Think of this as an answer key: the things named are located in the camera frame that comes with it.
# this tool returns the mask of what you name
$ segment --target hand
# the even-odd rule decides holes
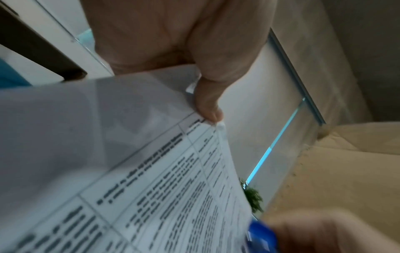
[[[267,221],[281,253],[398,253],[400,246],[354,215],[303,210]]]
[[[195,104],[223,119],[218,99],[267,41],[277,0],[81,0],[96,52],[116,75],[195,63]]]

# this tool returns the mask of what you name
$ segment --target beige wall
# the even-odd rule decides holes
[[[372,120],[320,0],[279,0],[272,29],[328,124]]]

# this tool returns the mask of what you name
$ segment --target paper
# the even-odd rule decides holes
[[[22,236],[9,235],[1,252],[240,252],[251,211],[225,126],[188,111],[156,138],[143,140],[164,125],[148,128],[151,133],[127,132],[141,147],[100,177],[86,179],[90,183],[42,220],[31,220],[35,225]],[[123,141],[124,132],[114,132],[110,128],[105,136]],[[69,185],[71,191],[77,187]]]

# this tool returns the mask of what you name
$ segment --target blue light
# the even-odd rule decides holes
[[[251,172],[250,176],[247,178],[246,180],[246,184],[249,184],[250,181],[253,179],[253,177],[255,176],[255,174],[257,173],[257,171],[260,169],[261,165],[263,165],[264,161],[267,159],[267,157],[269,156],[269,154],[272,152],[272,149],[274,148],[274,146],[276,145],[276,143],[279,141],[279,139],[282,137],[283,133],[285,132],[285,130],[287,129],[287,127],[290,125],[290,123],[292,122],[292,120],[295,118],[297,112],[300,110],[301,106],[303,105],[303,102],[305,101],[305,98],[303,98],[303,100],[300,102],[299,106],[296,108],[296,110],[292,113],[292,115],[290,116],[289,120],[286,122],[286,124],[283,126],[282,130],[279,132],[278,136],[275,138],[275,140],[272,142],[271,146],[269,146],[269,148],[267,149],[267,151],[264,153],[264,155],[262,156],[262,158],[260,159],[260,161],[257,163],[256,167],[254,168],[254,170]]]

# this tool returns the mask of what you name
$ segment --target dark ceiling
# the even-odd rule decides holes
[[[400,0],[322,0],[375,120],[400,120]]]

